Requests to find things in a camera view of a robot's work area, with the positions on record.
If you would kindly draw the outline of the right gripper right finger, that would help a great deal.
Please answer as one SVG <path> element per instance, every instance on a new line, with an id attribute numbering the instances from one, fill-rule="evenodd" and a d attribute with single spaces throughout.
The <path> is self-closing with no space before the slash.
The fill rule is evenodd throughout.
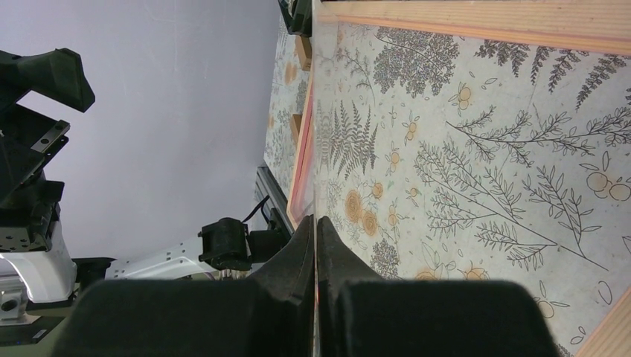
<path id="1" fill-rule="evenodd" d="M 503 280 L 387 280 L 326 216 L 316 228 L 323 356 L 557 356 L 534 299 Z"/>

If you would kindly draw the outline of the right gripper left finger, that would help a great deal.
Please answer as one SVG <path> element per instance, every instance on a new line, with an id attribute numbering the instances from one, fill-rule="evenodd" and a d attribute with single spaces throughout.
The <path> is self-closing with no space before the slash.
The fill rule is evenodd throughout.
<path id="1" fill-rule="evenodd" d="M 311 216 L 240 280 L 104 280 L 78 300 L 53 356 L 311 356 Z"/>

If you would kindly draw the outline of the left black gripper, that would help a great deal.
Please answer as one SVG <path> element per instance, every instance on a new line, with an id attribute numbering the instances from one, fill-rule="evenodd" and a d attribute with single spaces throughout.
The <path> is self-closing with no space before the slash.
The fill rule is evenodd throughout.
<path id="1" fill-rule="evenodd" d="M 95 103 L 81 56 L 68 49 L 20 56 L 1 52 L 1 109 L 35 91 L 79 112 Z M 1 113 L 1 252 L 50 251 L 65 183 L 44 169 L 70 129 L 19 104 Z"/>

